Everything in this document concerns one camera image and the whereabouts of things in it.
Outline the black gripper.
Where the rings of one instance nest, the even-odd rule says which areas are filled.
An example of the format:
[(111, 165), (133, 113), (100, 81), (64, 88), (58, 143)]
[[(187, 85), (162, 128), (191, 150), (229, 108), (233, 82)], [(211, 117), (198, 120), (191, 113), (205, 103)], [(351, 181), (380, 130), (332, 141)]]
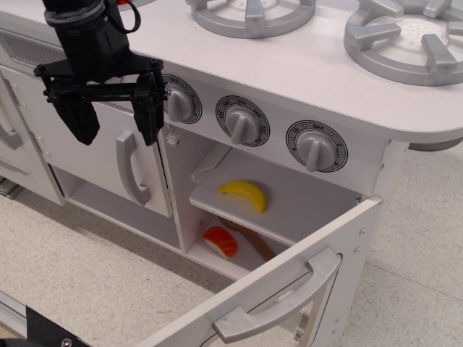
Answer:
[(100, 129), (91, 101), (132, 101), (145, 144), (157, 142), (167, 99), (163, 62), (129, 49), (129, 31), (118, 10), (47, 9), (44, 16), (66, 58), (39, 64), (34, 73), (44, 82), (47, 101), (75, 138), (90, 145)]

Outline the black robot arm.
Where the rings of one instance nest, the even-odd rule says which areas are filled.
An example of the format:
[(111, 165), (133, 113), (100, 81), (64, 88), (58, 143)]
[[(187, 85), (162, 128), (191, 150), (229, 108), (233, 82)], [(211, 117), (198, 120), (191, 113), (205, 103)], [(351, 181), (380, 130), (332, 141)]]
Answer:
[(76, 139), (90, 145), (100, 129), (93, 103), (129, 101), (147, 146), (164, 125), (167, 99), (163, 61), (133, 53), (115, 1), (45, 1), (46, 23), (55, 29), (66, 58), (39, 64), (43, 94)]

